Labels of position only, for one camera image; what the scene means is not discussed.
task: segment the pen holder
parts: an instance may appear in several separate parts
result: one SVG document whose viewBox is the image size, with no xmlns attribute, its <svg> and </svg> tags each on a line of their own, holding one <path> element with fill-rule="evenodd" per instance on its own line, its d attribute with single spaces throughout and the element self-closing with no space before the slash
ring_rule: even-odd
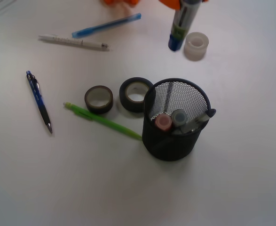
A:
<svg viewBox="0 0 276 226">
<path fill-rule="evenodd" d="M 156 158 L 175 161 L 187 156 L 193 149 L 204 123 L 192 132 L 174 135 L 155 126 L 155 118 L 162 113 L 171 115 L 182 109 L 188 121 L 211 109 L 209 99 L 196 84 L 184 79 L 165 79 L 153 85 L 144 98 L 144 123 L 142 140 L 147 150 Z"/>
</svg>

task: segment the pen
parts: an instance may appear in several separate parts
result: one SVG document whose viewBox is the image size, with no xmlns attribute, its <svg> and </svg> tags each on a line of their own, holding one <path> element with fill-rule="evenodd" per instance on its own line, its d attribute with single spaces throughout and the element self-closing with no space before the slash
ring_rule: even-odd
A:
<svg viewBox="0 0 276 226">
<path fill-rule="evenodd" d="M 63 105 L 66 108 L 72 110 L 78 116 L 81 116 L 81 117 L 83 117 L 85 119 L 88 119 L 90 121 L 94 120 L 96 122 L 101 123 L 102 125 L 110 127 L 110 128 L 112 128 L 112 129 L 114 129 L 116 131 L 119 131 L 120 133 L 123 133 L 123 134 L 128 135 L 128 136 L 133 137 L 133 138 L 136 138 L 138 140 L 142 139 L 142 137 L 139 134 L 133 132 L 132 130 L 130 130 L 130 129 L 124 127 L 124 126 L 121 126 L 121 125 L 119 125 L 117 123 L 114 123 L 114 122 L 112 122 L 112 121 L 110 121 L 108 119 L 105 119 L 105 118 L 103 118 L 101 116 L 93 114 L 93 113 L 91 113 L 91 112 L 89 112 L 89 111 L 87 111 L 87 110 L 85 110 L 83 108 L 80 108 L 80 107 L 78 107 L 76 105 L 73 105 L 73 104 L 71 104 L 69 102 L 66 102 Z"/>
<path fill-rule="evenodd" d="M 105 30 L 105 29 L 108 29 L 108 28 L 111 28 L 111 27 L 114 27 L 114 26 L 118 26 L 118 25 L 121 25 L 121 24 L 125 24 L 125 23 L 128 23 L 128 22 L 139 20 L 139 19 L 141 19 L 141 13 L 137 13 L 135 15 L 128 16 L 128 17 L 125 17 L 125 18 L 122 18 L 122 19 L 119 19 L 119 20 L 111 21 L 111 22 L 108 22 L 106 24 L 101 24 L 101 25 L 98 25 L 98 26 L 95 26 L 95 27 L 88 27 L 86 29 L 83 29 L 83 30 L 80 30 L 80 31 L 77 31 L 77 32 L 73 32 L 72 37 L 75 38 L 75 39 L 79 39 L 81 37 L 91 35 L 95 32 L 99 32 L 99 31 L 102 31 L 102 30 Z"/>
<path fill-rule="evenodd" d="M 42 95 L 40 93 L 39 83 L 38 83 L 37 79 L 35 78 L 35 76 L 33 74 L 31 74 L 30 71 L 26 71 L 26 75 L 27 75 L 29 85 L 32 89 L 35 101 L 38 104 L 39 112 L 42 115 L 42 118 L 43 118 L 48 130 L 50 131 L 50 133 L 52 133 L 51 122 L 50 122 L 46 107 L 44 105 Z"/>
<path fill-rule="evenodd" d="M 71 44 L 74 46 L 85 46 L 85 47 L 91 47 L 91 48 L 100 48 L 102 50 L 108 50 L 109 45 L 105 43 L 95 43 L 95 42 L 89 42 L 85 41 L 82 39 L 68 39 L 68 38 L 62 38 L 59 37 L 55 34 L 44 34 L 44 35 L 39 35 L 39 38 L 42 40 L 47 40 L 47 41 L 53 41 L 53 42 L 58 42 L 58 43 L 66 43 L 66 44 Z"/>
</svg>

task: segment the pink pen cap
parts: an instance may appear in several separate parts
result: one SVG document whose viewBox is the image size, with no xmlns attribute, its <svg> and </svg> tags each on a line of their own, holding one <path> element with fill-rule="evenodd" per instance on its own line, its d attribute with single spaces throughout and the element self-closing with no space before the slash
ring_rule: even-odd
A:
<svg viewBox="0 0 276 226">
<path fill-rule="evenodd" d="M 168 114 L 162 113 L 156 117 L 155 125 L 163 131 L 168 131 L 172 126 L 172 119 Z"/>
</svg>

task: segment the orange object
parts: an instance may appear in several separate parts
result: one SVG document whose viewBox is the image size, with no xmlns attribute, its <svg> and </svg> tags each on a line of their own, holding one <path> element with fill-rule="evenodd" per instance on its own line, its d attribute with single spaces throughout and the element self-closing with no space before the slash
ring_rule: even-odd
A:
<svg viewBox="0 0 276 226">
<path fill-rule="evenodd" d="M 164 5 L 166 5 L 169 8 L 175 9 L 175 10 L 180 10 L 180 0 L 159 0 L 162 2 Z"/>
<path fill-rule="evenodd" d="M 125 2 L 127 2 L 128 4 L 131 4 L 131 5 L 136 5 L 136 4 L 139 3 L 140 0 L 123 0 L 123 1 L 125 1 Z M 104 2 L 109 5 L 109 4 L 114 3 L 115 0 L 104 0 Z"/>
</svg>

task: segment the tape roll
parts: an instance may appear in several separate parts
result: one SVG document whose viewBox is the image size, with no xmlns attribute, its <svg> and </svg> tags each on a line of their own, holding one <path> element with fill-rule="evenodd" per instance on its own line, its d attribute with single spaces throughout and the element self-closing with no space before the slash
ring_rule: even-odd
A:
<svg viewBox="0 0 276 226">
<path fill-rule="evenodd" d="M 113 107 L 113 93 L 106 86 L 94 86 L 86 92 L 85 102 L 90 112 L 107 113 Z"/>
<path fill-rule="evenodd" d="M 120 87 L 120 102 L 130 112 L 143 112 L 144 96 L 152 87 L 152 83 L 144 78 L 131 78 Z"/>
</svg>

